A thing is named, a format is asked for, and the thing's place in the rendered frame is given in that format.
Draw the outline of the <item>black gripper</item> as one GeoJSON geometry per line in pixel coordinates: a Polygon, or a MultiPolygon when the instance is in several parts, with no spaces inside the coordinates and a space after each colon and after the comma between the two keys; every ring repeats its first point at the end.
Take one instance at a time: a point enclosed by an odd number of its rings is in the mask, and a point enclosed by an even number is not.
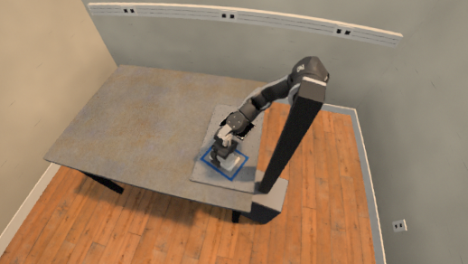
{"type": "Polygon", "coordinates": [[[211,147],[211,162],[220,168],[220,161],[217,156],[220,156],[224,160],[227,159],[229,154],[233,153],[238,146],[238,142],[229,137],[226,141],[227,146],[223,146],[219,142],[215,141],[211,147]],[[217,152],[217,153],[216,153],[217,152]]]}

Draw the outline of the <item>black rectangular panel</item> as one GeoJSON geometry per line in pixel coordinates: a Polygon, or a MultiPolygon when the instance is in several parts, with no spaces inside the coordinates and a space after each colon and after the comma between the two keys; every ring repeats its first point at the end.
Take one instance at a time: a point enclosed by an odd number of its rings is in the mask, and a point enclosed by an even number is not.
{"type": "MultiPolygon", "coordinates": [[[[233,114],[234,111],[232,111],[229,115],[233,114]]],[[[228,117],[224,118],[221,122],[220,122],[220,126],[224,126],[226,125],[226,120],[227,120],[228,117]]],[[[248,121],[249,122],[249,121],[248,121]]],[[[236,133],[235,136],[240,138],[241,140],[243,140],[248,134],[249,132],[255,127],[256,125],[253,124],[253,123],[250,123],[249,122],[249,125],[245,127],[244,131],[241,132],[241,133],[236,133]]]]}

